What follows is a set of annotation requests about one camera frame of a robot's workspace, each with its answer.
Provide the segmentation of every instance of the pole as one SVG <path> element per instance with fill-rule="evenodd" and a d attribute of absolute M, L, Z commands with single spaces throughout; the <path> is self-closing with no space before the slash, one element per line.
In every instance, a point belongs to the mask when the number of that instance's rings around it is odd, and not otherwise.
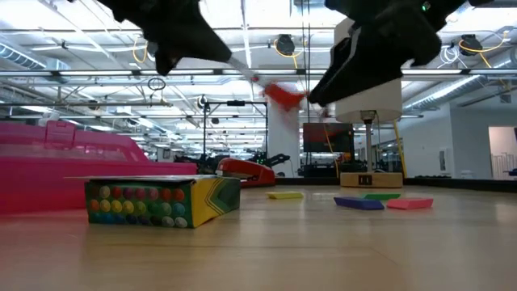
<path fill-rule="evenodd" d="M 404 178 L 407 178 L 406 160 L 404 159 L 404 151 L 402 150 L 401 139 L 398 135 L 398 127 L 396 120 L 393 121 L 393 127 L 395 128 L 395 137 L 397 138 L 398 156 L 401 157 L 402 162 L 402 174 L 404 174 Z"/>
<path fill-rule="evenodd" d="M 207 154 L 207 106 L 203 106 L 203 156 Z"/>
<path fill-rule="evenodd" d="M 269 106 L 267 103 L 264 106 L 266 106 L 266 158 L 269 158 Z"/>
<path fill-rule="evenodd" d="M 373 171 L 372 169 L 372 121 L 365 121 L 366 124 L 366 160 L 368 163 L 368 173 Z"/>

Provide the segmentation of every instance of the green block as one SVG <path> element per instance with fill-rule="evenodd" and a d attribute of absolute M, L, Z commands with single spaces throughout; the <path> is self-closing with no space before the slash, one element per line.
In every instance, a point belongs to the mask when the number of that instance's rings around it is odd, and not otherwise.
<path fill-rule="evenodd" d="M 364 199 L 390 200 L 400 198 L 400 193 L 370 193 L 363 196 Z"/>

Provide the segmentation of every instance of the purple block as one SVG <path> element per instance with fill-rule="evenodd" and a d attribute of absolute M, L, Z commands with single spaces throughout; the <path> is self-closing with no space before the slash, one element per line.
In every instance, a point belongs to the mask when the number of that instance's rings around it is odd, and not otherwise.
<path fill-rule="evenodd" d="M 360 209 L 360 210 L 382 210 L 385 207 L 378 200 L 356 198 L 356 197 L 334 197 L 337 205 Z"/>

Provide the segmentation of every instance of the crayola box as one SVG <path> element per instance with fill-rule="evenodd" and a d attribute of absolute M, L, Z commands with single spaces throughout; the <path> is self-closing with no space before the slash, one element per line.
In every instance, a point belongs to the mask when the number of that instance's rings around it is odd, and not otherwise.
<path fill-rule="evenodd" d="M 90 223 L 196 228 L 238 209 L 241 181 L 215 175 L 87 177 Z"/>

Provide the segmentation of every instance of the yellow block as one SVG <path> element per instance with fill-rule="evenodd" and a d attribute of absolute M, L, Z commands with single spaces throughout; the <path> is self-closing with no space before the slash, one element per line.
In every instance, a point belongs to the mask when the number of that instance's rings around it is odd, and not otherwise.
<path fill-rule="evenodd" d="M 269 199 L 295 199 L 303 198 L 300 192 L 266 192 Z"/>

